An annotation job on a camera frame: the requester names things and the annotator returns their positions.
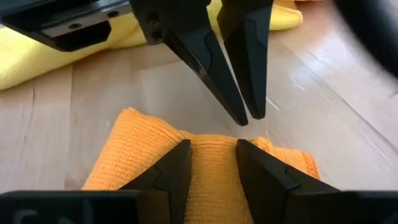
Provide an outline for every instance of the towel fold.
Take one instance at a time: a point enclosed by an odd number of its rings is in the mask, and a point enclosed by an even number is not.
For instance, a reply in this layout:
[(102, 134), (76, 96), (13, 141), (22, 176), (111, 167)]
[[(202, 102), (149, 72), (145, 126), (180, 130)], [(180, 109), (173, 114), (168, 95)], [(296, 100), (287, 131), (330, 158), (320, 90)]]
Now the towel fold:
[[(185, 223), (252, 223), (239, 181), (237, 139), (179, 131), (159, 118), (140, 114), (132, 108), (119, 115), (83, 189), (117, 190), (183, 139), (191, 139), (192, 148), (192, 179)], [(311, 155), (274, 147), (264, 138), (251, 142), (296, 169), (320, 178)]]

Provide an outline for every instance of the wooden floor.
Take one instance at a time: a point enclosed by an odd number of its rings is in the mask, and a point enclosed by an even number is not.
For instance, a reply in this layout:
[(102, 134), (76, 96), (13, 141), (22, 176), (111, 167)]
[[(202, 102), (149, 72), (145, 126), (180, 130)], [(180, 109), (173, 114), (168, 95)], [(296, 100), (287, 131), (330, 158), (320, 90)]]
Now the wooden floor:
[(128, 107), (192, 133), (310, 152), (341, 189), (398, 189), (397, 83), (328, 4), (300, 9), (302, 26), (271, 34), (267, 116), (246, 127), (164, 45), (101, 52), (0, 92), (0, 191), (79, 189)]

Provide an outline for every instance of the black plastic part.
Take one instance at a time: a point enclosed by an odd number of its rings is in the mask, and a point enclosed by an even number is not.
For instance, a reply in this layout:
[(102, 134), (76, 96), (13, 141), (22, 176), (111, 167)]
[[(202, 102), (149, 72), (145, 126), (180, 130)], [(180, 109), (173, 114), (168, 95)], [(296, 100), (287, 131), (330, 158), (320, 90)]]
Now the black plastic part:
[(398, 223), (398, 192), (341, 192), (247, 140), (236, 158), (254, 223)]
[(138, 223), (139, 197), (138, 191), (10, 192), (0, 195), (1, 223)]
[(223, 0), (218, 23), (235, 77), (255, 119), (266, 115), (267, 51), (273, 0)]
[(386, 13), (388, 4), (393, 1), (334, 2), (356, 38), (388, 72), (398, 78), (398, 27), (396, 21), (389, 17), (391, 15)]
[(287, 193), (300, 186), (285, 173), (289, 166), (242, 139), (236, 158), (254, 223), (282, 223)]
[(191, 164), (190, 140), (186, 139), (140, 176), (121, 187), (120, 190), (161, 190), (168, 192), (170, 223), (183, 223), (185, 204), (191, 182)]
[(244, 103), (211, 29), (207, 0), (132, 0), (149, 44), (164, 42), (204, 82), (239, 125), (248, 124)]
[(0, 0), (0, 23), (36, 41), (62, 52), (73, 52), (104, 42), (111, 33), (108, 21), (51, 38), (41, 32), (41, 25), (52, 15), (95, 0)]

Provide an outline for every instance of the yellow cloth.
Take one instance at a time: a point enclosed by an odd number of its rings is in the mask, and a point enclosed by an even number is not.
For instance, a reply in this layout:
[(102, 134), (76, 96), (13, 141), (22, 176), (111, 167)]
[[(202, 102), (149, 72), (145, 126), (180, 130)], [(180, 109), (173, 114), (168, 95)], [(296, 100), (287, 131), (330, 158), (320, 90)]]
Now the yellow cloth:
[[(252, 223), (239, 181), (236, 140), (179, 131), (165, 121), (124, 110), (116, 121), (83, 189), (117, 190), (155, 164), (183, 139), (191, 139), (192, 179), (185, 223)], [(314, 178), (320, 178), (311, 155), (251, 141), (269, 154)]]
[[(216, 32), (219, 32), (216, 17), (220, 8), (221, 0), (213, 0), (208, 6), (211, 25)], [(288, 29), (301, 22), (301, 12), (274, 5), (271, 30)], [(100, 50), (133, 47), (146, 42), (132, 14), (112, 19), (111, 25), (113, 29), (108, 41), (72, 53), (51, 49), (8, 28), (0, 29), (0, 90), (20, 84)]]

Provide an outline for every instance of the orange microfiber cloth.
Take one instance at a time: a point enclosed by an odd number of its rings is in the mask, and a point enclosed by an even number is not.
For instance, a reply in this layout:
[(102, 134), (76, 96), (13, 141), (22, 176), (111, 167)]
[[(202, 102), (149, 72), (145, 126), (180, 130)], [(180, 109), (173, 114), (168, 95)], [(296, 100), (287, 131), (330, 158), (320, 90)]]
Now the orange microfiber cloth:
[[(239, 181), (235, 155), (237, 139), (179, 131), (159, 118), (134, 109), (120, 114), (83, 189), (117, 190), (183, 139), (191, 139), (192, 148), (192, 179), (185, 223), (252, 223)], [(274, 147), (264, 138), (251, 142), (302, 172), (320, 178), (311, 155)]]

